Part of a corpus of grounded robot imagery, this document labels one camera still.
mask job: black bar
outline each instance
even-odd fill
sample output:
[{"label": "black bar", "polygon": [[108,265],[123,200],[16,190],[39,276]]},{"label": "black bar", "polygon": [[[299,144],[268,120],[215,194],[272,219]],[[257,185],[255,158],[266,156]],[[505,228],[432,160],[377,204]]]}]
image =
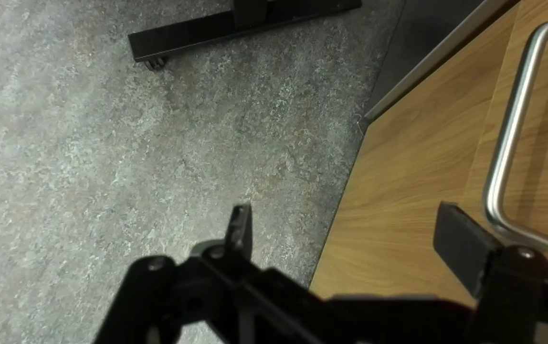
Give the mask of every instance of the black bar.
[{"label": "black bar", "polygon": [[427,297],[331,297],[326,307],[345,311],[369,341],[461,341],[471,309]]},{"label": "black bar", "polygon": [[[104,314],[95,344],[144,341],[152,324],[159,324],[159,299],[169,290],[173,259],[146,255],[133,261]],[[163,341],[175,341],[179,326],[156,326]]]},{"label": "black bar", "polygon": [[253,26],[266,20],[266,0],[232,0],[234,26]]},{"label": "black bar", "polygon": [[276,269],[242,280],[236,290],[240,341],[360,341],[358,324]]},{"label": "black bar", "polygon": [[251,206],[240,204],[230,211],[226,232],[222,236],[222,253],[251,257]]},{"label": "black bar", "polygon": [[440,202],[432,248],[471,295],[478,295],[490,257],[501,244],[452,202]]},{"label": "black bar", "polygon": [[276,0],[266,3],[264,20],[259,24],[236,26],[234,13],[222,11],[209,16],[135,32],[129,34],[127,39],[135,60],[150,60],[188,47],[331,14],[358,5],[360,0]]},{"label": "black bar", "polygon": [[532,248],[503,248],[486,274],[467,341],[532,341],[545,267]]}]

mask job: gray carpet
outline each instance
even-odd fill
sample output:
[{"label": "gray carpet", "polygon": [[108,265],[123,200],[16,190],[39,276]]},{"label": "gray carpet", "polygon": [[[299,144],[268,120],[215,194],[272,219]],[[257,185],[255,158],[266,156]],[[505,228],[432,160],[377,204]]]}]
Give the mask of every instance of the gray carpet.
[{"label": "gray carpet", "polygon": [[127,32],[228,3],[0,0],[0,341],[89,341],[129,261],[240,200],[253,259],[306,282],[400,7],[364,1],[148,72]]}]

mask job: wood panel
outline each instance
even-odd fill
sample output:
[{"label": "wood panel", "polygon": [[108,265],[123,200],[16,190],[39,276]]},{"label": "wood panel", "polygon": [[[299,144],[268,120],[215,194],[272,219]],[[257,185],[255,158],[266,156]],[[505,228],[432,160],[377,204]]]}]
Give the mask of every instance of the wood panel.
[{"label": "wood panel", "polygon": [[[528,34],[548,20],[548,1],[522,0],[516,22],[507,43],[495,91],[488,108],[484,131],[469,171],[461,207],[486,225],[482,215],[482,185],[490,165],[492,148],[497,137],[501,116],[509,99],[522,45]],[[528,110],[516,142],[513,165],[503,194],[503,207],[509,217],[522,225],[548,232],[548,45],[530,91]]]},{"label": "wood panel", "polygon": [[310,288],[471,297],[431,248],[434,209],[459,198],[515,9],[366,131]]}]

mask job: metal handle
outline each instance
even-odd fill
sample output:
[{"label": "metal handle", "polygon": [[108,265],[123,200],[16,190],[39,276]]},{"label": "metal handle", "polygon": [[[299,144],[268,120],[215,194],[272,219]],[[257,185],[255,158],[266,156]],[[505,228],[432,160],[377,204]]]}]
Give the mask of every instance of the metal handle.
[{"label": "metal handle", "polygon": [[532,32],[522,51],[522,58],[520,58],[518,72],[513,83],[513,91],[509,95],[509,104],[505,108],[505,116],[499,127],[497,146],[494,150],[486,185],[484,185],[484,213],[486,213],[486,219],[492,223],[492,227],[499,230],[501,234],[509,232],[511,238],[532,244],[536,248],[543,248],[543,250],[548,250],[545,234],[520,227],[503,213],[501,190],[507,179],[511,154],[516,144],[516,135],[518,135],[524,106],[526,106],[526,95],[534,83],[536,66],[541,56],[545,39],[548,39],[548,22],[539,24]]}]

